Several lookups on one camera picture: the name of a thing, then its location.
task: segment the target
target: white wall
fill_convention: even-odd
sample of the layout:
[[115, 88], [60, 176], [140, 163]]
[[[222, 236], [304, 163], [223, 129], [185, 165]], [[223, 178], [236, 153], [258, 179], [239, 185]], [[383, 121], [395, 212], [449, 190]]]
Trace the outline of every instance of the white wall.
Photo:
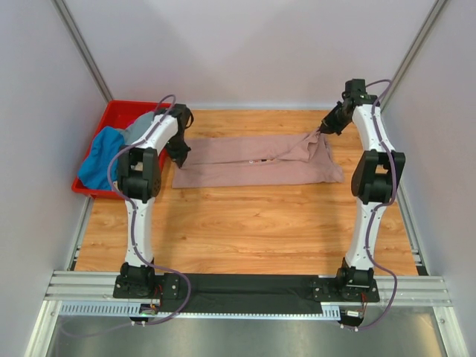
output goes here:
[[451, 0], [385, 112], [424, 258], [476, 356], [476, 3]]
[[16, 357], [67, 260], [70, 186], [106, 105], [49, 1], [3, 1], [0, 48], [0, 355]]
[[67, 0], [116, 99], [333, 107], [392, 77], [434, 0]]

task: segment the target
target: metal floor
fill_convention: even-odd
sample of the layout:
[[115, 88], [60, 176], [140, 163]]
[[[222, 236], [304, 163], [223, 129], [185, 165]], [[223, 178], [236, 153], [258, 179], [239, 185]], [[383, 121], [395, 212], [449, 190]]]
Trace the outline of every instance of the metal floor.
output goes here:
[[[366, 321], [382, 310], [367, 309]], [[101, 331], [128, 318], [59, 320], [70, 333]], [[69, 338], [56, 329], [48, 356], [446, 356], [433, 309], [393, 307], [374, 329], [351, 332], [333, 321], [177, 318], [155, 327], [125, 328], [93, 338]]]

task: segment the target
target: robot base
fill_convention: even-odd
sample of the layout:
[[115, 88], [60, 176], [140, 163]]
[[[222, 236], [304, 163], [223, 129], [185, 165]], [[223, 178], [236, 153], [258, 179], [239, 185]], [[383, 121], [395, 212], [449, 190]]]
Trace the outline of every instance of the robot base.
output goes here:
[[335, 277], [318, 277], [312, 281], [312, 288], [314, 300], [320, 302], [361, 303], [363, 295], [369, 303], [380, 301], [373, 269], [361, 271], [350, 268], [345, 258]]
[[112, 296], [117, 299], [168, 299], [179, 296], [180, 278], [172, 274], [155, 275], [149, 266], [130, 266], [124, 263]]

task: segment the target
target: blue cloth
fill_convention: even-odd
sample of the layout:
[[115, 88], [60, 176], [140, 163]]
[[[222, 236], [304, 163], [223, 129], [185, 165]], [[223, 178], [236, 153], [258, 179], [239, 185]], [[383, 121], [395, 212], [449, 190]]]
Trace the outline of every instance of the blue cloth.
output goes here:
[[[107, 181], [107, 167], [114, 155], [124, 145], [122, 134], [110, 126], [105, 126], [92, 141], [91, 152], [81, 165], [77, 177], [92, 190], [112, 190]], [[112, 165], [112, 181], [117, 181], [118, 161]]]

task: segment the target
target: cable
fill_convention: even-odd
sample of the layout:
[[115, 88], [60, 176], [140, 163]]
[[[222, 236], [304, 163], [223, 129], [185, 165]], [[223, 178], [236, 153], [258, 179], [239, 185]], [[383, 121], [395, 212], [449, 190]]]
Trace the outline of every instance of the cable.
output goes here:
[[393, 300], [395, 300], [396, 289], [397, 289], [397, 286], [398, 286], [398, 281], [397, 281], [398, 279], [396, 277], [396, 274], [393, 271], [391, 271], [390, 269], [385, 268], [384, 266], [381, 266], [380, 264], [378, 264], [373, 259], [372, 254], [370, 253], [370, 247], [369, 247], [370, 230], [372, 228], [372, 223], [373, 223], [373, 220], [375, 219], [377, 210], [379, 208], [387, 207], [387, 206], [392, 205], [395, 202], [395, 198], [396, 198], [395, 161], [393, 160], [393, 156], [392, 156], [392, 153], [391, 153], [390, 149], [388, 149], [387, 144], [383, 141], [382, 134], [381, 134], [380, 128], [379, 128], [379, 124], [377, 123], [377, 118], [375, 116], [375, 109], [376, 109], [377, 103], [380, 102], [380, 100], [382, 100], [382, 98], [388, 93], [388, 90], [390, 89], [390, 86], [392, 85], [392, 81], [391, 80], [377, 80], [376, 82], [372, 82], [370, 84], [367, 84], [366, 88], [370, 87], [370, 86], [373, 86], [374, 84], [379, 84], [379, 83], [388, 83], [388, 85], [387, 85], [387, 88], [373, 102], [371, 113], [372, 113], [373, 126], [375, 127], [375, 131], [377, 133], [377, 138], [379, 139], [379, 143], [382, 145], [385, 152], [387, 153], [388, 161], [390, 163], [390, 172], [391, 172], [391, 175], [392, 175], [392, 195], [391, 195], [390, 201], [388, 203], [381, 203], [380, 205], [375, 206], [375, 208], [372, 210], [372, 213], [371, 213], [370, 219], [369, 219], [369, 224], [367, 226], [367, 231], [365, 233], [365, 251], [367, 252], [367, 256], [368, 256], [369, 260], [371, 261], [371, 263], [374, 266], [376, 266], [377, 268], [380, 268], [381, 270], [387, 272], [388, 274], [390, 274], [393, 277], [393, 291], [392, 291], [392, 295], [390, 296], [390, 299], [388, 301], [388, 305], [385, 307], [384, 312], [375, 321], [371, 322], [370, 324], [368, 324], [366, 326], [359, 327], [358, 330], [371, 329], [372, 327], [377, 325], [387, 315], [390, 308], [392, 307]]
[[187, 275], [185, 275], [185, 274], [183, 274], [180, 271], [177, 271], [175, 269], [167, 268], [165, 266], [157, 266], [156, 264], [152, 264], [152, 263], [147, 262], [144, 259], [144, 257], [141, 255], [139, 250], [137, 249], [137, 243], [135, 241], [135, 217], [136, 217], [136, 213], [137, 213], [137, 206], [135, 205], [134, 201], [131, 198], [124, 195], [122, 192], [119, 191], [119, 189], [116, 188], [116, 186], [113, 185], [112, 177], [111, 177], [112, 165], [119, 158], [119, 156], [121, 156], [124, 153], [130, 151], [134, 147], [137, 147], [139, 145], [142, 145], [142, 144], [146, 143], [146, 141], [150, 138], [150, 136], [154, 133], [154, 131], [162, 124], [162, 121], [164, 121], [165, 117], [168, 116], [168, 114], [173, 109], [174, 105], [176, 104], [176, 96], [174, 94], [169, 94], [169, 95], [163, 97], [158, 102], [157, 107], [154, 110], [154, 116], [155, 116], [155, 113], [158, 111], [158, 108], [163, 104], [163, 102], [165, 100], [167, 100], [169, 98], [172, 98], [172, 103], [167, 108], [165, 113], [162, 115], [162, 118], [154, 125], [152, 130], [150, 130], [150, 132], [146, 135], [145, 139], [143, 139], [143, 140], [141, 140], [137, 143], [133, 143], [132, 145], [129, 145], [127, 147], [124, 147], [109, 162], [109, 165], [107, 167], [107, 181], [109, 182], [109, 185], [111, 186], [112, 190], [115, 191], [116, 194], [119, 195], [119, 197], [128, 201], [132, 205], [133, 211], [132, 211], [132, 219], [131, 219], [131, 242], [132, 242], [132, 248], [134, 249], [134, 252], [137, 255], [137, 257], [139, 258], [139, 260], [142, 263], [144, 263], [146, 266], [149, 266], [149, 267], [154, 268], [154, 269], [159, 269], [159, 270], [162, 270], [162, 271], [168, 271], [169, 273], [177, 274], [179, 277], [183, 278], [185, 280], [185, 282], [187, 283], [187, 296], [185, 297], [185, 300], [180, 305], [180, 307], [176, 311], [172, 312], [170, 315], [166, 316], [165, 318], [161, 318], [159, 320], [154, 320], [154, 321], [150, 321], [150, 322], [143, 322], [142, 324], [135, 324], [134, 322], [127, 323], [127, 324], [120, 324], [120, 325], [117, 325], [115, 327], [111, 327], [110, 329], [106, 329], [106, 330], [99, 331], [99, 332], [94, 332], [94, 333], [89, 333], [89, 334], [85, 334], [85, 335], [77, 335], [77, 334], [74, 334], [74, 333], [69, 333], [69, 332], [65, 331], [63, 329], [62, 325], [61, 325], [59, 327], [59, 330], [61, 331], [61, 333], [67, 335], [68, 337], [71, 337], [71, 338], [89, 338], [89, 337], [96, 337], [96, 336], [99, 336], [99, 335], [104, 335], [108, 332], [112, 332], [112, 331], [115, 331], [117, 329], [122, 329], [124, 327], [129, 327], [129, 326], [159, 325], [159, 324], [162, 324], [162, 323], [167, 322], [169, 320], [172, 320], [188, 304], [188, 301], [190, 299], [190, 293], [192, 291], [192, 285], [191, 285], [190, 280], [188, 279]]

